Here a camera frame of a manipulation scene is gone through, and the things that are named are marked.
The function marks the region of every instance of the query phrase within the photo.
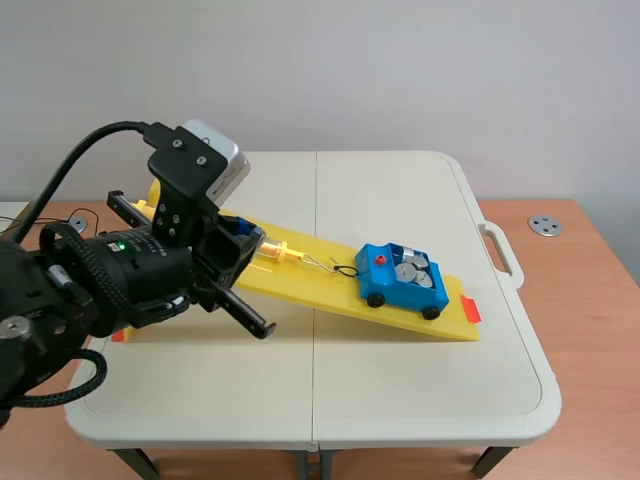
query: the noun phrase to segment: table leg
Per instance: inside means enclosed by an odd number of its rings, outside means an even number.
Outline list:
[[[493,467],[498,465],[506,457],[514,447],[489,447],[480,456],[476,464],[471,468],[473,473],[478,478],[484,478],[487,473],[493,470]]]
[[[333,470],[333,453],[334,450],[325,450],[320,452],[320,479],[331,480],[331,472]]]
[[[160,480],[160,474],[147,455],[139,448],[112,450],[143,480]]]
[[[298,480],[309,480],[311,476],[311,465],[309,465],[308,452],[304,450],[292,450],[293,459],[296,462],[296,475]]]

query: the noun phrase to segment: gray wall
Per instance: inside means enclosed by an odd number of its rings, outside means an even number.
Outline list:
[[[4,1],[0,196],[33,198],[106,122],[199,117],[245,150],[440,150],[479,197],[576,198],[640,279],[639,15],[637,0]],[[148,153],[108,139],[58,198],[144,195]]]

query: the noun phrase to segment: black wheel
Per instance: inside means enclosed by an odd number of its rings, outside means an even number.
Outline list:
[[[436,307],[427,307],[422,311],[422,318],[425,320],[435,320],[440,316],[440,310]]]
[[[382,295],[381,293],[372,293],[367,297],[367,305],[369,305],[371,308],[380,308],[382,305],[384,305],[384,302],[384,295]]]

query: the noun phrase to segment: white folding table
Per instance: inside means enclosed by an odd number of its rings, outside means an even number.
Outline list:
[[[484,476],[512,448],[546,433],[560,393],[517,295],[524,277],[486,222],[459,165],[429,152],[251,153],[252,173],[225,208],[353,247],[410,245],[462,279],[483,321],[479,342],[449,342],[239,293],[275,334],[258,341],[224,312],[198,307],[135,332],[93,340],[105,384],[66,407],[90,443],[145,479],[143,448],[489,448]],[[493,237],[510,274],[491,263]],[[85,381],[90,365],[78,369]],[[306,455],[296,455],[307,474]]]
[[[27,205],[27,202],[0,202],[0,235],[11,226],[11,219],[18,218]],[[7,238],[10,237],[10,232],[7,232]]]

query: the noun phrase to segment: wooden table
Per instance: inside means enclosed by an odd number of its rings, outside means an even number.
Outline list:
[[[64,218],[79,204],[54,204],[43,215]],[[100,229],[120,221],[100,204]],[[579,206],[571,201],[490,201],[485,217],[500,225],[526,274],[521,297],[563,393],[563,413],[543,440],[507,457],[494,479],[637,477],[640,467],[640,292]],[[541,237],[527,226],[533,214],[559,219],[562,236]],[[92,227],[91,215],[87,215]],[[35,245],[31,237],[30,245]],[[66,388],[75,365],[39,392]],[[16,410],[0,435],[7,478],[135,479],[118,459],[82,443],[63,410]],[[334,478],[467,479],[480,449],[353,450],[336,455]],[[31,459],[36,455],[38,462]],[[295,478],[281,452],[151,452],[163,478]]]

